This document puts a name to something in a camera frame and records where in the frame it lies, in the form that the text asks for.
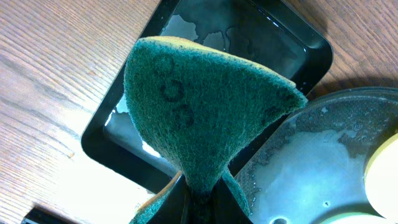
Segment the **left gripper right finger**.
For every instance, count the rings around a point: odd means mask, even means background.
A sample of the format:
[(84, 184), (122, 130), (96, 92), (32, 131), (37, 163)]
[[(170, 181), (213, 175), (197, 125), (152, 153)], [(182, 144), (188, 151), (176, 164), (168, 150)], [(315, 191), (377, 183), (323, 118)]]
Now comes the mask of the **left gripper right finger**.
[(252, 224), (223, 179), (220, 179), (212, 190), (211, 204), (212, 224)]

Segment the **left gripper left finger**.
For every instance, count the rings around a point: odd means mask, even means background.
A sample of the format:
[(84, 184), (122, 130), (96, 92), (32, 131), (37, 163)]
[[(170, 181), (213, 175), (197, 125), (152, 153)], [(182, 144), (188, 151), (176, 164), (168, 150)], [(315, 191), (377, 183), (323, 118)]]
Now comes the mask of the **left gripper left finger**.
[(189, 224), (191, 195), (185, 176), (180, 175), (149, 224)]

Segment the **green yellow sponge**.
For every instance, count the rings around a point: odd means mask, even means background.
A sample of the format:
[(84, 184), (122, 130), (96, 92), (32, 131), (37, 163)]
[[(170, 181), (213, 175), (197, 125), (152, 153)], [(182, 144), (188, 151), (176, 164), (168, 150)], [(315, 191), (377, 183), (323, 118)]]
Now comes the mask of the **green yellow sponge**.
[(137, 210), (134, 223), (149, 223), (180, 175), (191, 195), (189, 223), (211, 223), (211, 193), (220, 179), (249, 218), (228, 164), (269, 125), (307, 103), (294, 82), (261, 64), (169, 36), (135, 43), (124, 94), (142, 140), (178, 170)]

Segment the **yellow plate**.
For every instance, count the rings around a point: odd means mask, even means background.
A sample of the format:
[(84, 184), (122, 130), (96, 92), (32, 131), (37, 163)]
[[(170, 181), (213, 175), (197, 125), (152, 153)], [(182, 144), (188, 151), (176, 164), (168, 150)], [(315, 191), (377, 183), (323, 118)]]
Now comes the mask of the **yellow plate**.
[(397, 134), (382, 143), (369, 159), (364, 186), (375, 211), (397, 223)]

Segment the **light green plate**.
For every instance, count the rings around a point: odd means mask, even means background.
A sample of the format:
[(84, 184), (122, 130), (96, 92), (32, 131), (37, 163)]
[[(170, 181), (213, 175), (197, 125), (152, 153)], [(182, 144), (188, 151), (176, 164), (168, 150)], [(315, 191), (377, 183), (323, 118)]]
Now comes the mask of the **light green plate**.
[(323, 220), (321, 224), (395, 224), (383, 217), (371, 215), (368, 213), (351, 212), (341, 213), (334, 215), (326, 220)]

